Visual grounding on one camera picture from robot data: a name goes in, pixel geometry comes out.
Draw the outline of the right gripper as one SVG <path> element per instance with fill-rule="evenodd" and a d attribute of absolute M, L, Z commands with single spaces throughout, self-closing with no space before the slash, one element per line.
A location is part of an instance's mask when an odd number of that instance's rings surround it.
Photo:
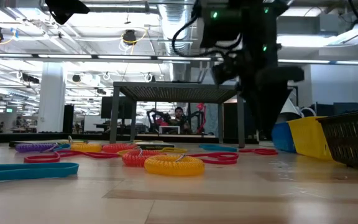
<path fill-rule="evenodd" d="M 237 89 L 244 105 L 245 137 L 255 138 L 257 130 L 267 139 L 278 116 L 288 99 L 291 90 L 261 91 L 266 86 L 284 85 L 289 81 L 301 82 L 305 79 L 304 70 L 297 66 L 278 65 L 278 51 L 281 46 L 262 46 L 256 52 L 251 47 L 243 48 L 237 54 Z M 243 92 L 257 91 L 254 100 L 249 100 Z"/>

